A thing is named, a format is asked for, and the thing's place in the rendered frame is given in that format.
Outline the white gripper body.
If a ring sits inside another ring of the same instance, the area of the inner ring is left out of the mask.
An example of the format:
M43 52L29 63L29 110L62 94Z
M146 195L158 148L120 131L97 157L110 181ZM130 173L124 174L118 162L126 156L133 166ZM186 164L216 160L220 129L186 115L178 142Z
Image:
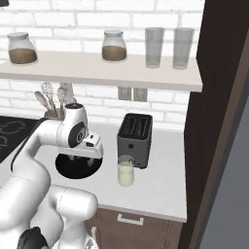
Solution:
M90 142L81 143L75 148L59 147L58 151L64 155L91 159L101 159L103 157L103 146L101 142L98 142L97 144L93 144Z

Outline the black ice bowl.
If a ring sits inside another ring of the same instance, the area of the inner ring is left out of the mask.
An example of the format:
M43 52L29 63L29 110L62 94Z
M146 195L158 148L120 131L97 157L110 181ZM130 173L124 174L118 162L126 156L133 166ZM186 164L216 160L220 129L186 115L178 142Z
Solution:
M59 154L55 159L57 172L68 179L84 179L94 174L101 166L102 159L94 159L92 166L88 165L90 158L74 156L70 161L68 155Z

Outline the glass of lemonade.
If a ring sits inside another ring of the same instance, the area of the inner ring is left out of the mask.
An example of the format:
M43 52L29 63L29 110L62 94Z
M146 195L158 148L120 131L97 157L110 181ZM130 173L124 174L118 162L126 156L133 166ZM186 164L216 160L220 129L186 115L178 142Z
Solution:
M122 155L118 158L118 181L121 186L129 187L134 181L134 158Z

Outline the empty tall glass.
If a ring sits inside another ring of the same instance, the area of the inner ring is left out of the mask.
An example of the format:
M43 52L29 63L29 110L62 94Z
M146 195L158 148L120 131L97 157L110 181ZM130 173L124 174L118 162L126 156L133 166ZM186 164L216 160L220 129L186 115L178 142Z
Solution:
M195 31L192 28L174 29L173 62L174 69L187 69Z
M164 29L162 27L147 27L145 29L146 66L159 68L162 52Z

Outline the dark brown fridge housing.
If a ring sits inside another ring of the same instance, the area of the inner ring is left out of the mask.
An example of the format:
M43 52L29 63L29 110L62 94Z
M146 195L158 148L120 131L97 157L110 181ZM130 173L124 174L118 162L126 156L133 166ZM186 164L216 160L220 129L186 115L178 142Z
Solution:
M190 94L184 130L187 222L178 249L198 249L228 158L249 74L249 0L206 0L196 61L202 91Z

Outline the grey fridge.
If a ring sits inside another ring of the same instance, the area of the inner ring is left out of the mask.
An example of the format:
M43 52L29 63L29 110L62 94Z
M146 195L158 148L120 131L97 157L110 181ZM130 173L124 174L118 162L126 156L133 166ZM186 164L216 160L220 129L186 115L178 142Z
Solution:
M249 96L199 249L249 249Z

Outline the brown utensil pot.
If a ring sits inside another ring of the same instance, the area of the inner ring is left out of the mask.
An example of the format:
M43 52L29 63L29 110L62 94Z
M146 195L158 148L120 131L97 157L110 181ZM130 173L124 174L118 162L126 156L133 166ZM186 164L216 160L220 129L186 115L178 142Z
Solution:
M44 114L45 118L51 119L51 120L59 120L59 121L63 121L64 120L64 116L60 115L60 110L56 109L56 113L52 112L52 111L46 111Z

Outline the dark grey toaster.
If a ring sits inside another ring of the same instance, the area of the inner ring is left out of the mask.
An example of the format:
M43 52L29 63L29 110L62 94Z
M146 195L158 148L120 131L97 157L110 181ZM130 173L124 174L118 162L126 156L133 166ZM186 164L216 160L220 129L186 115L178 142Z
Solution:
M134 166L145 169L152 143L153 117L127 113L117 134L118 156L131 156Z

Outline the pale flat turner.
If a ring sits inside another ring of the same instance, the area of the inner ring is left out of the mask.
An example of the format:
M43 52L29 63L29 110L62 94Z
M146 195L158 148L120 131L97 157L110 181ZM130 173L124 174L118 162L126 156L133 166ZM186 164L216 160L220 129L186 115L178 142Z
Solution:
M65 103L66 104L76 103L77 100L74 97L72 85L71 84L65 84L64 88L66 90Z

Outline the pale spatula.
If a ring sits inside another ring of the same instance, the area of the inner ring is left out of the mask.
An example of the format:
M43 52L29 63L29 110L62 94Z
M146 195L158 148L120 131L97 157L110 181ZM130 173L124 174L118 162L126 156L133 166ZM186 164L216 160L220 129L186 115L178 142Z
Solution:
M65 100L65 89L64 88L59 88L57 90L57 98L58 101L60 103L60 116L63 117L64 116L64 100Z

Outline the brown cupboard door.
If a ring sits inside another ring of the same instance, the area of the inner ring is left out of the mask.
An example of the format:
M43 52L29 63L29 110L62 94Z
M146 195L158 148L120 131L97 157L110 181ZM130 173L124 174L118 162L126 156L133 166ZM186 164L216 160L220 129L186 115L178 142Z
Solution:
M88 249L99 249L97 242L95 242L94 239L91 237L91 231L90 231L92 227L97 227L96 217L93 216L92 218L87 220L86 225L87 225L87 230L89 234L89 242L88 242L87 248Z

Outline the black hob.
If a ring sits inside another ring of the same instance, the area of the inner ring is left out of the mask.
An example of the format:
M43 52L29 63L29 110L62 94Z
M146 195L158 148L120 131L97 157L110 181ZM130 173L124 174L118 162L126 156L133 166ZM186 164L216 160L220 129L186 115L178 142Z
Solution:
M0 116L0 163L29 135L37 121Z

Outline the pale wooden spoon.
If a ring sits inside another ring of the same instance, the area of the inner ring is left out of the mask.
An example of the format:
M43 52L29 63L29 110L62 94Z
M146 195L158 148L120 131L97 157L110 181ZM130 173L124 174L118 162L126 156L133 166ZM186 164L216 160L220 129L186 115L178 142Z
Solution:
M48 110L50 111L50 106L46 100L46 98L44 97L44 95L40 92L40 91L36 91L35 92L35 97L36 99Z

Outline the grey wall socket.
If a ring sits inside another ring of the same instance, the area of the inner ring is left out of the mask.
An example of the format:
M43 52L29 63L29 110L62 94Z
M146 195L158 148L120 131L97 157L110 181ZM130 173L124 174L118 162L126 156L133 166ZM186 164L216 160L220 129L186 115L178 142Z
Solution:
M133 100L134 101L146 102L147 95L148 95L147 89L140 89L140 88L133 89Z
M120 100L130 100L131 88L118 87L118 97Z

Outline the pale wall shelf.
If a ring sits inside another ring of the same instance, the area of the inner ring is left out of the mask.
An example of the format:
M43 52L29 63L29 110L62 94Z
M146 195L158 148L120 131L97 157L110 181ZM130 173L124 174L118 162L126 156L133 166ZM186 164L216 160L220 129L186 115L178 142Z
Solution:
M196 60L188 68L172 68L163 56L160 68L147 68L144 55L130 55L124 62L105 62L97 53L38 52L38 62L14 66L0 64L0 79L115 86L140 89L202 91Z

